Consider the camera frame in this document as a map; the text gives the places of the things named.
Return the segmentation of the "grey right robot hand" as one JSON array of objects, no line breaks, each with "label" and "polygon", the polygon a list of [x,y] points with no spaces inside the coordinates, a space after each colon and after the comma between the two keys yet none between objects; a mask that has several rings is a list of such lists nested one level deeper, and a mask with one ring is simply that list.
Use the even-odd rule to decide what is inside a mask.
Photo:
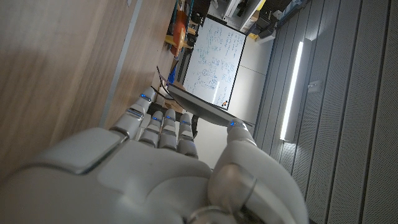
[{"label": "grey right robot hand", "polygon": [[82,131],[1,184],[2,223],[308,223],[292,176],[246,124],[199,101],[227,129],[214,168],[198,159],[193,121],[156,111],[146,89],[109,129]]}]

